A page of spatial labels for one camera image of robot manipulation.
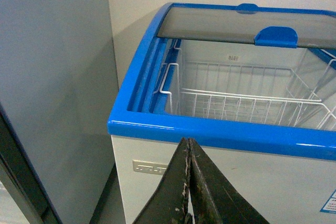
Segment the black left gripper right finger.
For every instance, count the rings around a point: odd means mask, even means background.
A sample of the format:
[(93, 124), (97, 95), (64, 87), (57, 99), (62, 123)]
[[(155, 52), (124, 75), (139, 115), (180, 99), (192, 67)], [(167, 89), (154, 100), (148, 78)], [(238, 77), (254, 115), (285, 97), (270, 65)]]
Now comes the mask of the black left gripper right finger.
[(192, 138), (190, 193), (195, 223), (268, 223)]

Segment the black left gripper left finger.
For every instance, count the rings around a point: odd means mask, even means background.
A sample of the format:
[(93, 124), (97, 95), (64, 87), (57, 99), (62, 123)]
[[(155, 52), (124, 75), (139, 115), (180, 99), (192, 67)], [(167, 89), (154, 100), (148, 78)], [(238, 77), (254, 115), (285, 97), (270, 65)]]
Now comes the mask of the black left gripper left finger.
[(192, 223), (188, 211), (190, 170), (190, 144), (182, 138), (159, 185), (134, 223)]

